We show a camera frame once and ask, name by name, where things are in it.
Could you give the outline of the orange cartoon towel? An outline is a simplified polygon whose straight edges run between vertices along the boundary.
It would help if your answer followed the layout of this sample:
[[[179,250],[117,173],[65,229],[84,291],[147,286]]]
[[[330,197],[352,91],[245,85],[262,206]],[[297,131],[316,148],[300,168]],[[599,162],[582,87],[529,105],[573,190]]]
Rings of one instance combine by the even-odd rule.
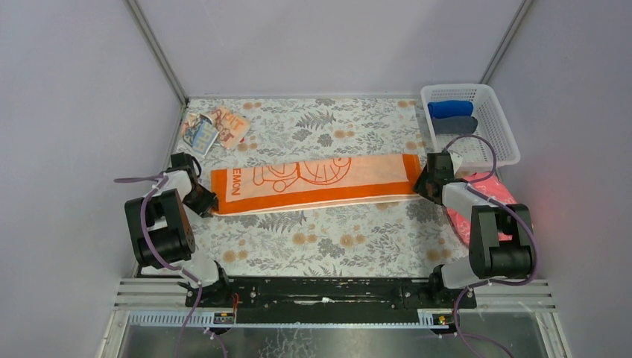
[[[310,210],[415,199],[416,154],[335,157],[210,174],[217,216]]]

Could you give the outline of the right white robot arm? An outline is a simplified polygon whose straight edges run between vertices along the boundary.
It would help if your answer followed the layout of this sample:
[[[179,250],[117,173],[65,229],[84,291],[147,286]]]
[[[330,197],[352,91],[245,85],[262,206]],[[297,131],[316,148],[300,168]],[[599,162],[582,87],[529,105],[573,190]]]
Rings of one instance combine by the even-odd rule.
[[[522,286],[535,278],[537,250],[531,217],[523,204],[503,204],[457,179],[449,153],[430,153],[414,185],[423,198],[470,219],[467,257],[437,266],[429,276],[433,294],[486,283]]]

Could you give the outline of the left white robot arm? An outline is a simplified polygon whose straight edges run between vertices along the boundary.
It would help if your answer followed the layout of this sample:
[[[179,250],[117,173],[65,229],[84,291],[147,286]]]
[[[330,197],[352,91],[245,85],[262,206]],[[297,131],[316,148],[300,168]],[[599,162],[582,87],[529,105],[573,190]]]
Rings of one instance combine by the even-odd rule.
[[[194,293],[208,294],[228,286],[225,270],[214,260],[195,256],[196,242],[187,212],[202,219],[218,209],[218,196],[203,187],[198,160],[172,154],[171,165],[148,177],[116,178],[115,183],[153,183],[150,192],[127,201],[124,211],[134,257],[141,268],[167,269]]]

